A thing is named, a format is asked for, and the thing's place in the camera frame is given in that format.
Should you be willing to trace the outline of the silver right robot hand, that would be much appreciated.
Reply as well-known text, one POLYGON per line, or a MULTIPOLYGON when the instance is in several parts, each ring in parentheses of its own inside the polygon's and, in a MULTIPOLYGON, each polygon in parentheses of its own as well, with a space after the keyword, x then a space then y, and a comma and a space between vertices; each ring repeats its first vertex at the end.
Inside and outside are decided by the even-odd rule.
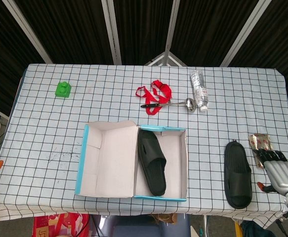
POLYGON ((277 192, 288 196, 288 160, 281 151, 277 150, 254 150, 264 170, 266 171, 271 185, 265 186, 261 182, 257 185, 265 193, 277 192))

